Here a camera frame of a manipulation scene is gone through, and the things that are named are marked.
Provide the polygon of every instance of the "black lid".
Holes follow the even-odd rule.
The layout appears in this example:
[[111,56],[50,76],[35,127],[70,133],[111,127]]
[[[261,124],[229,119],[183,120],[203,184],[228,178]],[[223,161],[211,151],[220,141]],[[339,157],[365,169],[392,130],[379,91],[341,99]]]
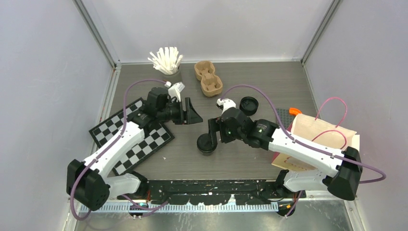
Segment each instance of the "black lid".
[[240,102],[240,110],[247,116],[252,116],[258,110],[258,100],[254,97],[243,97]]

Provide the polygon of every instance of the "orange object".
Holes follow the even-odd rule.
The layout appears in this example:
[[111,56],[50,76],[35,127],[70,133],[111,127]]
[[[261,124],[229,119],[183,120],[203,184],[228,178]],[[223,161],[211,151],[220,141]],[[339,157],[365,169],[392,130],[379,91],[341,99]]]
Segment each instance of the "orange object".
[[289,108],[289,114],[297,116],[297,114],[302,114],[302,112],[294,107]]

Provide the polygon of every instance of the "beige gift bag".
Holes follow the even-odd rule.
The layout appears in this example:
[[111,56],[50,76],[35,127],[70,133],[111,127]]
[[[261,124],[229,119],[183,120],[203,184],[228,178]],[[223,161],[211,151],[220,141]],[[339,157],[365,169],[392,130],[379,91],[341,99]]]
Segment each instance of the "beige gift bag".
[[[347,114],[347,105],[345,103],[345,114],[337,125],[333,125],[317,118],[324,104],[332,99],[338,99],[344,103],[340,98],[331,97],[322,104],[316,118],[304,114],[298,114],[288,130],[294,135],[327,147],[345,150],[347,146],[351,146],[359,150],[360,135],[356,135],[356,132],[353,130],[348,130],[339,126]],[[272,159],[272,165],[293,171],[315,169],[313,166],[284,153],[275,153]]]

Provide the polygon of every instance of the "paper bag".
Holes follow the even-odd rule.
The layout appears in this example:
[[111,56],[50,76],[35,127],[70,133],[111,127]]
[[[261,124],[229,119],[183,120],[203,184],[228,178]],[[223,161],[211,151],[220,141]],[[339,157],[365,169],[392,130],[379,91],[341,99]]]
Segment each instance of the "paper bag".
[[[338,130],[346,137],[346,145],[344,145],[344,137],[340,133],[334,131],[326,132],[320,135],[314,140],[314,142],[331,148],[341,148],[344,145],[342,150],[345,150],[347,146],[351,146],[357,150],[360,149],[360,135],[356,135],[355,131],[340,126],[336,127],[336,125],[321,119],[315,120],[314,117],[308,115],[298,114],[295,117],[292,126],[289,128],[289,131],[291,131],[292,134],[310,141],[324,131]],[[315,169],[315,167],[284,153],[275,153],[272,160],[272,165],[293,171],[307,171]]]

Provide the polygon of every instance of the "checkered pattern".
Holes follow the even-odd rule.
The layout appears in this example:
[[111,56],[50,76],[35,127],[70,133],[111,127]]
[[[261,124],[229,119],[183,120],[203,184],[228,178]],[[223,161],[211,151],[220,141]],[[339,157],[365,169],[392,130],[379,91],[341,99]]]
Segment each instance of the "checkered pattern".
[[289,114],[289,109],[276,109],[278,112],[279,118],[281,119],[283,125],[285,126],[286,129],[292,124],[294,120],[294,115]]
[[[126,107],[126,114],[136,111],[142,106],[142,98],[137,99]],[[123,126],[123,111],[117,113],[89,130],[96,145],[100,148],[111,139]],[[151,131],[149,136],[141,143],[133,146],[115,165],[113,171],[116,175],[130,172],[133,168],[146,160],[149,156],[160,150],[174,139],[168,128],[160,123]]]

